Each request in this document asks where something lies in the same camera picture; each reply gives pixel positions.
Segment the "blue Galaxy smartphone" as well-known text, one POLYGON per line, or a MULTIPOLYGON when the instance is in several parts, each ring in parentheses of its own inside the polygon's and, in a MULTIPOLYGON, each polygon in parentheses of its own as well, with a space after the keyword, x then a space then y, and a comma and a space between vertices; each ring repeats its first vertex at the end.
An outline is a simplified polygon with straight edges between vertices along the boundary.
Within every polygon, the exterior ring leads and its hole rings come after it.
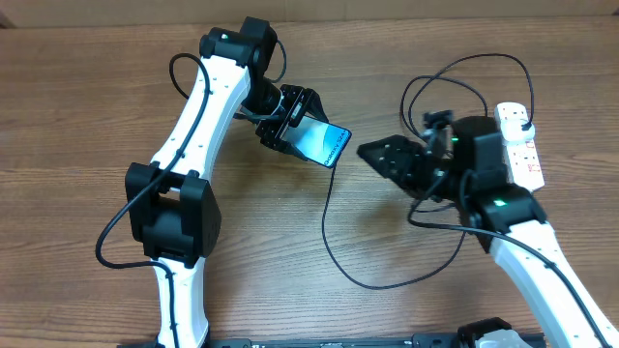
POLYGON ((289 128, 283 134, 282 139, 307 160, 333 168, 351 136, 350 130, 304 116, 296 128, 289 128))

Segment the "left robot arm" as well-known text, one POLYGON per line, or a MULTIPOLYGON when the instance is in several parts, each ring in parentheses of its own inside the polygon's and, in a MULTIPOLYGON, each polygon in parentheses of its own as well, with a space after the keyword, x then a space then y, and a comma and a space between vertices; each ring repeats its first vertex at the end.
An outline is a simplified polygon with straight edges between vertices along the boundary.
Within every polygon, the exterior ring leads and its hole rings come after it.
POLYGON ((133 237, 143 246, 159 286, 161 329, 156 347, 202 347, 206 258, 221 229, 212 189, 217 154, 232 120, 256 126, 262 145, 326 167, 339 156, 345 130, 332 129, 318 94, 276 86, 266 77, 278 36, 270 23, 247 17, 237 32, 215 27, 200 40, 198 72, 187 103, 162 147, 125 177, 133 237))

